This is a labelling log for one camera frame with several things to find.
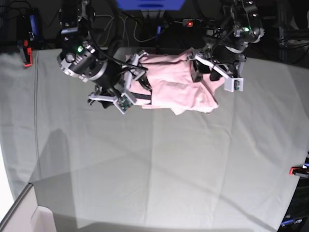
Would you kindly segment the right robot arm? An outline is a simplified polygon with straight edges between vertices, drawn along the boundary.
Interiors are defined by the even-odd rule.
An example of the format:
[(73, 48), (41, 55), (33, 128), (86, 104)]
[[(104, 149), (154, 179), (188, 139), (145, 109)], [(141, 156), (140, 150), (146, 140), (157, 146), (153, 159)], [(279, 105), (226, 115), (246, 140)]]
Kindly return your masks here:
[(146, 77), (147, 68), (140, 60), (147, 55), (141, 51), (126, 61), (114, 57), (122, 44), (120, 16), (115, 4), (107, 2), (115, 22), (114, 37), (103, 49), (95, 33), (103, 29), (93, 27), (95, 10), (89, 0), (64, 0), (59, 10), (61, 24), (61, 53), (57, 57), (62, 72), (83, 82), (95, 84), (88, 96), (88, 104), (99, 102), (103, 108), (115, 106), (125, 114), (133, 105), (149, 105), (152, 87)]

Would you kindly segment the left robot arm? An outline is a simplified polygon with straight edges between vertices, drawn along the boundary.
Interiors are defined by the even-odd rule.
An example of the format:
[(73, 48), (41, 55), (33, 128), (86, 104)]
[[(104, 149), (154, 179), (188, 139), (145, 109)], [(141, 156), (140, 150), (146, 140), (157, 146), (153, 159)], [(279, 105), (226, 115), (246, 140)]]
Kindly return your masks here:
[(244, 79), (241, 76), (246, 56), (246, 48), (258, 43), (264, 36), (258, 8), (253, 0), (223, 0), (223, 18), (206, 17), (195, 0), (194, 8), (201, 18), (199, 26), (212, 31), (205, 34), (205, 46), (194, 49), (187, 60), (191, 62), (193, 82), (201, 82), (208, 74), (211, 81), (224, 78), (224, 89), (229, 92), (243, 91)]

